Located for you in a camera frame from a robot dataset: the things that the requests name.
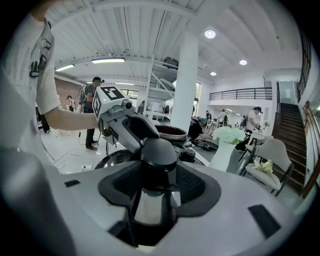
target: white floor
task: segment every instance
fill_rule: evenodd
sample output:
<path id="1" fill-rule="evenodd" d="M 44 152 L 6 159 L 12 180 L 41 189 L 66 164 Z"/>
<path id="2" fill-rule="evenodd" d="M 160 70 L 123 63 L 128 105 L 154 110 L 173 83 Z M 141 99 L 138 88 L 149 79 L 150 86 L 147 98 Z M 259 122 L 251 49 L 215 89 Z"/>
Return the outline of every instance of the white floor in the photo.
<path id="1" fill-rule="evenodd" d="M 100 162 L 106 154 L 106 141 L 100 137 L 97 151 L 86 151 L 85 141 L 87 131 L 82 130 L 79 138 L 79 131 L 59 131 L 51 129 L 49 134 L 40 130 L 43 145 L 48 152 L 50 163 L 57 167 L 61 174 L 73 174 L 90 171 Z M 94 139 L 99 137 L 99 130 L 96 129 Z M 109 144 L 109 154 L 122 150 L 124 147 L 117 143 L 117 148 Z"/>

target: vase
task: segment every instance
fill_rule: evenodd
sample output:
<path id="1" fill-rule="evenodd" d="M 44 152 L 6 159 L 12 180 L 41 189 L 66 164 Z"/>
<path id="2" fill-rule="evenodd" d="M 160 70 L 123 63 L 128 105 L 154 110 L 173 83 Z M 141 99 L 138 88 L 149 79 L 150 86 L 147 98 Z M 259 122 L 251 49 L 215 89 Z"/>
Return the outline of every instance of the vase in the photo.
<path id="1" fill-rule="evenodd" d="M 236 145 L 219 141 L 219 148 L 213 156 L 209 164 L 209 167 L 215 170 L 226 172 L 229 165 L 231 154 L 235 146 Z"/>

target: cap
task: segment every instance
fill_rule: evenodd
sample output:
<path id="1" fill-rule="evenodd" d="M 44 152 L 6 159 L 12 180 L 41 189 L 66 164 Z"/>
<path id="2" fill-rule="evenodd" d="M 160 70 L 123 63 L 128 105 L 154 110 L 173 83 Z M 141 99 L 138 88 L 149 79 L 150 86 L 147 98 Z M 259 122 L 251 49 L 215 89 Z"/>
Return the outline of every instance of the cap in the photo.
<path id="1" fill-rule="evenodd" d="M 203 123 L 204 125 L 207 123 L 207 121 L 206 121 L 206 119 L 205 119 L 204 117 L 199 117 L 198 119 L 199 119 L 199 121 L 200 121 L 201 123 Z"/>
<path id="2" fill-rule="evenodd" d="M 92 82 L 96 81 L 96 80 L 99 80 L 100 82 L 102 82 L 101 78 L 99 76 L 95 76 L 93 79 L 92 79 Z"/>

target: metal railing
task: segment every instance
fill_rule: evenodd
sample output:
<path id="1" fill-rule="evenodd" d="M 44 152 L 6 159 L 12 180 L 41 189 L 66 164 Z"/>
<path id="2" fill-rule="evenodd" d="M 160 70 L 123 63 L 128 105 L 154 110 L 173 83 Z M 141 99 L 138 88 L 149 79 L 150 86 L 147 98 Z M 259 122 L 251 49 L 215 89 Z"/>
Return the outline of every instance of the metal railing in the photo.
<path id="1" fill-rule="evenodd" d="M 210 101 L 214 100 L 270 100 L 272 87 L 258 87 L 238 90 L 225 90 L 210 93 Z"/>
<path id="2" fill-rule="evenodd" d="M 301 37 L 301 47 L 302 47 L 302 69 L 300 81 L 298 83 L 298 102 L 301 99 L 302 94 L 304 93 L 311 67 L 311 43 L 305 33 L 300 29 L 300 37 Z"/>
<path id="3" fill-rule="evenodd" d="M 316 184 L 318 176 L 320 174 L 320 129 L 318 123 L 310 109 L 310 102 L 307 101 L 305 106 L 303 107 L 305 121 L 304 121 L 304 130 L 305 130 L 305 137 L 308 136 L 310 133 L 311 141 L 312 141 L 312 149 L 313 149 L 313 170 L 311 171 L 310 177 L 307 180 L 303 191 L 302 191 L 302 198 L 305 199 L 313 186 Z"/>

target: backpack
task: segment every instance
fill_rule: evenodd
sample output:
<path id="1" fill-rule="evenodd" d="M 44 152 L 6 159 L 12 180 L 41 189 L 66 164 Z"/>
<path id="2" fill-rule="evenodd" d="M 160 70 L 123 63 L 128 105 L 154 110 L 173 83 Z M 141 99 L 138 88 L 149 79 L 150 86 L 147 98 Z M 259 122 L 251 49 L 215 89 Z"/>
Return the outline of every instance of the backpack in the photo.
<path id="1" fill-rule="evenodd" d="M 86 103 L 86 100 L 87 100 L 86 88 L 87 88 L 87 85 L 85 84 L 79 90 L 79 93 L 78 93 L 78 95 L 79 95 L 79 105 L 84 105 Z"/>
<path id="2" fill-rule="evenodd" d="M 248 120 L 248 115 L 246 115 L 244 117 L 244 119 L 242 119 L 242 121 L 240 123 L 240 127 L 246 127 L 247 126 L 247 120 Z"/>

